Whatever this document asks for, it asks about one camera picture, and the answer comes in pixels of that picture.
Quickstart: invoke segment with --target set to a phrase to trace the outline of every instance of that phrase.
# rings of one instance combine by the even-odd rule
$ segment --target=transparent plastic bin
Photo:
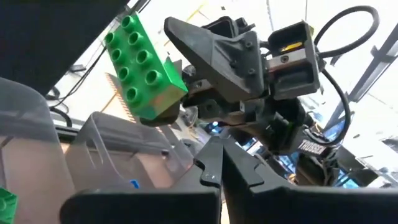
[[[95,112],[66,152],[77,191],[115,185],[167,188],[189,168],[155,128]]]
[[[74,193],[46,100],[0,78],[0,184],[18,196],[14,223],[58,223]]]

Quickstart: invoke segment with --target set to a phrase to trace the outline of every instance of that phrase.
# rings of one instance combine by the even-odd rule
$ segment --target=green lego duplo brick
[[[18,196],[0,188],[0,223],[14,223]]]
[[[126,16],[105,43],[132,114],[154,119],[188,92],[171,60],[160,60],[137,14]]]

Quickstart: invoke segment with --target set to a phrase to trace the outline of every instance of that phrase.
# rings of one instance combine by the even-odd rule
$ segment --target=green toy block
[[[154,119],[188,92],[171,60],[156,54],[137,14],[126,16],[105,44],[132,114]]]
[[[0,223],[14,223],[18,196],[0,188]]]

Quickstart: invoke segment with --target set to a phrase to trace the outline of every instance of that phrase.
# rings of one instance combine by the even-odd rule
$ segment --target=metal frame
[[[373,55],[373,60],[356,83],[351,93],[349,93],[349,102],[359,102],[381,75],[384,74],[388,67],[394,63],[398,54],[398,24],[392,30],[381,48],[377,50],[376,47],[373,47],[371,53]],[[326,124],[325,129],[328,129],[332,124],[336,123],[342,112],[344,112],[343,104],[339,102]]]

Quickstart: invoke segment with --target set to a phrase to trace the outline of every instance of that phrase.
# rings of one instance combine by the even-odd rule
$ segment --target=blue object
[[[130,183],[136,188],[139,189],[139,184],[138,184],[138,180],[130,180]]]

